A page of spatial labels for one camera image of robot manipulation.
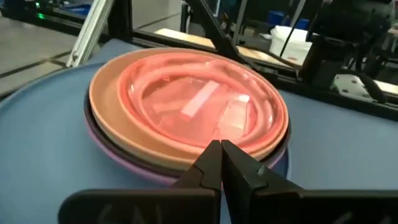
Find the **blue table surface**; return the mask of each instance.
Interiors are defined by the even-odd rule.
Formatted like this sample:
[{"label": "blue table surface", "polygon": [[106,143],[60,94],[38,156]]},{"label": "blue table surface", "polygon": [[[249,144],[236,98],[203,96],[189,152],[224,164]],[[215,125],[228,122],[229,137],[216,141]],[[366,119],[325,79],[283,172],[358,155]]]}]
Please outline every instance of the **blue table surface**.
[{"label": "blue table surface", "polygon": [[[90,63],[136,49],[112,40]],[[292,181],[306,189],[398,189],[396,122],[280,93],[292,122]]]}]

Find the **plate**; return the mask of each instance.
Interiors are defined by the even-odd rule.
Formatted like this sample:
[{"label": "plate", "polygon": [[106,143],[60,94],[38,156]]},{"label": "plate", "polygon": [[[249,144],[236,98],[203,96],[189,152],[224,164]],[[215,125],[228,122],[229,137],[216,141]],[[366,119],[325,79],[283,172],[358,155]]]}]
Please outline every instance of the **plate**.
[{"label": "plate", "polygon": [[[171,52],[198,53],[200,51],[158,48],[139,50],[119,56],[101,67],[96,73],[90,84],[90,103],[98,125],[112,142],[115,142],[118,146],[134,154],[134,156],[152,164],[158,164],[170,169],[187,170],[198,155],[175,150],[174,147],[149,136],[142,130],[142,127],[135,126],[131,123],[127,117],[127,113],[123,111],[122,106],[118,102],[118,94],[116,92],[116,82],[119,74],[132,62],[150,55]],[[206,55],[208,53],[201,52],[198,54]],[[284,127],[282,129],[283,133],[286,132],[289,123],[287,113],[285,114],[284,120],[286,122],[284,122]],[[274,147],[272,148],[275,148],[283,136],[284,134],[281,134],[279,138],[273,142]],[[271,153],[271,151],[272,150],[261,152],[256,155],[256,158],[264,158]]]}]

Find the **metal frame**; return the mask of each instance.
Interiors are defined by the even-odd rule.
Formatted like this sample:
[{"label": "metal frame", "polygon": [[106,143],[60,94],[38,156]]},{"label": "metal frame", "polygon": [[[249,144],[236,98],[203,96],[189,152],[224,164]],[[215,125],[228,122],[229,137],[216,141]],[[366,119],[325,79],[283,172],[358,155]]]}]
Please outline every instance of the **metal frame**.
[{"label": "metal frame", "polygon": [[[76,26],[75,24],[71,24],[70,21],[50,16],[46,19],[39,19],[37,17],[37,12],[32,10],[24,11],[20,14],[10,13],[4,8],[0,8],[0,10],[5,17],[74,35],[78,35],[80,27],[82,26],[82,24]],[[134,30],[132,28],[131,12],[131,0],[115,1],[108,16],[108,34],[100,35],[99,41],[106,42],[109,39],[117,38],[141,47],[183,47],[217,54],[215,49],[199,44],[193,44],[141,30]],[[396,104],[380,104],[373,101],[346,97],[339,94],[338,91],[319,90],[297,80],[295,71],[289,67],[278,66],[260,60],[254,60],[254,63],[259,67],[260,74],[268,79],[276,88],[336,106],[398,121],[398,105]],[[395,95],[389,95],[389,97],[391,99],[390,102],[396,102],[397,97]]]},{"label": "metal frame", "polygon": [[241,34],[242,23],[244,19],[244,13],[246,12],[246,5],[248,4],[248,0],[241,1],[241,7],[239,8],[238,18],[236,20],[235,32],[232,37],[233,45],[238,43],[238,37]]},{"label": "metal frame", "polygon": [[77,67],[88,60],[103,30],[114,0],[94,0],[72,52],[67,67]]},{"label": "metal frame", "polygon": [[[213,15],[218,18],[220,14],[220,6],[221,6],[221,0],[216,0],[216,8],[213,12]],[[181,1],[181,16],[180,16],[180,32],[189,32],[189,29],[187,29],[187,26],[190,26],[194,22],[192,21],[192,12],[190,11],[189,5],[185,2],[185,0]]]},{"label": "metal frame", "polygon": [[299,2],[297,2],[297,7],[296,10],[294,11],[294,14],[292,16],[292,21],[290,22],[290,27],[294,26],[294,23],[296,22],[297,19],[299,18],[300,12],[303,10],[304,4],[306,2],[306,0],[298,0]]}]

